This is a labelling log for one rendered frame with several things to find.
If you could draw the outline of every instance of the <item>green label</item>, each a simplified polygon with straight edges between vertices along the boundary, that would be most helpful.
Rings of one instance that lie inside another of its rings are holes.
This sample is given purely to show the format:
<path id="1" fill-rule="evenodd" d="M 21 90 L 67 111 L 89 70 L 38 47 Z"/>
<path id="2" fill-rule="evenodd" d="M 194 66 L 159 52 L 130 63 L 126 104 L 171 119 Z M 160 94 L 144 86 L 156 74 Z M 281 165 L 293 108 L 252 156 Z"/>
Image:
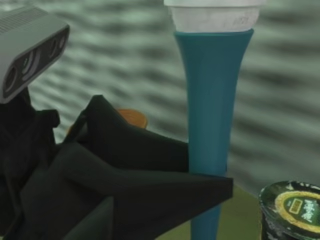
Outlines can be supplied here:
<path id="1" fill-rule="evenodd" d="M 320 202 L 312 197 L 290 197 L 284 201 L 285 210 L 297 221 L 320 226 Z"/>

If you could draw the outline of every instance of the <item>white cap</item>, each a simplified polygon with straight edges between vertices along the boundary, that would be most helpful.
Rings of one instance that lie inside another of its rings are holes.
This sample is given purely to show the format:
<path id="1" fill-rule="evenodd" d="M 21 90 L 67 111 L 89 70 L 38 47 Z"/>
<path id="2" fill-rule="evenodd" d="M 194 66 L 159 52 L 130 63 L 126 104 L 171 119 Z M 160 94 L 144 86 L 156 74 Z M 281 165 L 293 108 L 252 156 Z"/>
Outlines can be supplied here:
<path id="1" fill-rule="evenodd" d="M 164 0 L 183 33 L 244 32 L 258 21 L 267 0 Z"/>

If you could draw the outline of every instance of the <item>camera vent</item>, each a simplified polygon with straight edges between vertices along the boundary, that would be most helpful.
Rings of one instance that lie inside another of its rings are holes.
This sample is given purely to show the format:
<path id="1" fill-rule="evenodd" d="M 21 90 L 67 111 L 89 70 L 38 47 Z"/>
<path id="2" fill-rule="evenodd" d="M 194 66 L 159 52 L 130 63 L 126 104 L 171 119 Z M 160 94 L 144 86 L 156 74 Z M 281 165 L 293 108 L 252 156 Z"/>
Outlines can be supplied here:
<path id="1" fill-rule="evenodd" d="M 46 15 L 48 15 L 48 13 L 39 8 L 28 8 L 28 10 L 24 10 L 19 14 L 0 18 L 0 35 L 31 23 Z"/>

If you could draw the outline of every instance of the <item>olive green surface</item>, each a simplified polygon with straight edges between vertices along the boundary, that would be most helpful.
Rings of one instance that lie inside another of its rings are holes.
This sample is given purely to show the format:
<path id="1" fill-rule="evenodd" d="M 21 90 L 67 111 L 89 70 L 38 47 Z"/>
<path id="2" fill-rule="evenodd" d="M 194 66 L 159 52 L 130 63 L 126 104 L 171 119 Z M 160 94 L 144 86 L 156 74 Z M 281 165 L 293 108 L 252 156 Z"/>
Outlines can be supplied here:
<path id="1" fill-rule="evenodd" d="M 261 213 L 259 203 L 252 195 L 234 188 L 233 199 L 222 205 L 217 240 L 260 239 Z M 157 240 L 190 240 L 190 222 L 173 229 Z"/>

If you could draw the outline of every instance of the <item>orange object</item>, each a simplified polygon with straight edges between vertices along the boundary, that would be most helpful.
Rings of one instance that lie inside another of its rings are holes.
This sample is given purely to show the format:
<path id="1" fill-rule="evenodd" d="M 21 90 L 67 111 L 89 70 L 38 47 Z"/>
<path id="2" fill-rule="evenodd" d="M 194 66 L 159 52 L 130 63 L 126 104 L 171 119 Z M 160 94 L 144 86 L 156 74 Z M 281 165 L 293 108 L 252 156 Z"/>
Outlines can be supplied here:
<path id="1" fill-rule="evenodd" d="M 148 119 L 143 113 L 133 109 L 118 109 L 117 111 L 129 124 L 142 129 L 147 128 Z"/>

